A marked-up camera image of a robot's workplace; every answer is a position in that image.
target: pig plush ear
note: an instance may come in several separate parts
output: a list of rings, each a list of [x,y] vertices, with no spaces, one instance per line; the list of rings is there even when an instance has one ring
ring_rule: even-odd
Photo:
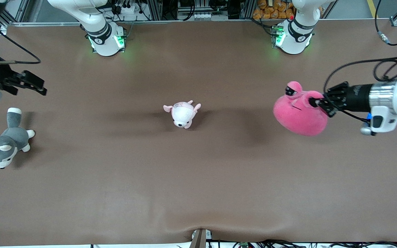
[[[199,103],[199,104],[197,104],[195,107],[194,107],[194,111],[195,112],[197,112],[197,110],[199,109],[199,108],[201,108],[202,107],[202,105]]]
[[[172,106],[164,105],[164,106],[163,106],[163,109],[164,109],[164,111],[166,111],[166,112],[169,113],[169,112],[172,110]]]

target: yellow line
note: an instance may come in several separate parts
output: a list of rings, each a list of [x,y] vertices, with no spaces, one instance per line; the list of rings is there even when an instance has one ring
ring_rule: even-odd
[[[375,14],[376,14],[375,3],[373,3],[373,0],[367,0],[367,4],[368,7],[370,8],[371,15],[373,16],[373,18],[375,18]]]

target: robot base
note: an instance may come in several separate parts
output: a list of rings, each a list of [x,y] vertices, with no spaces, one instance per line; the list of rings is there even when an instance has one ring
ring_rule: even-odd
[[[298,54],[304,51],[309,45],[310,35],[304,42],[296,42],[289,34],[289,21],[285,20],[278,24],[279,27],[283,27],[282,33],[275,39],[275,46],[279,47],[283,52],[288,54]]]
[[[126,30],[114,22],[109,22],[112,27],[111,35],[105,40],[104,44],[96,44],[90,38],[93,52],[102,56],[112,56],[117,52],[125,51]]]

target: green led light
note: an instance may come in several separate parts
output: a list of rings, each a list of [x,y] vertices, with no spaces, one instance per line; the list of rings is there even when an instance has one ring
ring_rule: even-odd
[[[95,48],[94,48],[93,41],[91,40],[91,38],[90,38],[90,37],[88,37],[88,40],[90,41],[91,47],[92,47],[93,49],[95,49]]]
[[[121,36],[114,36],[114,39],[118,47],[123,47],[123,38]]]
[[[278,37],[276,41],[276,45],[280,46],[283,44],[284,38],[286,37],[286,33],[283,31]]]

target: black strap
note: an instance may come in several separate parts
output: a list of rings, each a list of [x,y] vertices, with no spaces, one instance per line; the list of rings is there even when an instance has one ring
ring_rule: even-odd
[[[111,26],[110,24],[107,22],[105,24],[105,27],[103,27],[101,30],[97,31],[97,32],[88,32],[88,35],[90,36],[91,40],[96,43],[96,44],[105,44],[105,41],[108,37],[110,37],[111,35]]]
[[[310,30],[310,29],[312,29],[312,28],[314,28],[316,26],[316,24],[315,25],[311,25],[311,26],[304,26],[303,24],[299,23],[296,20],[296,18],[294,18],[291,22],[294,22],[297,27],[299,27],[301,29],[305,29],[305,30]]]
[[[292,22],[289,23],[289,34],[290,34],[293,38],[295,38],[295,41],[298,42],[298,43],[301,43],[301,42],[306,41],[307,38],[309,38],[309,36],[312,34],[312,33],[306,33],[306,34],[297,33],[297,32],[293,29],[293,27],[292,27],[291,24],[292,24]]]

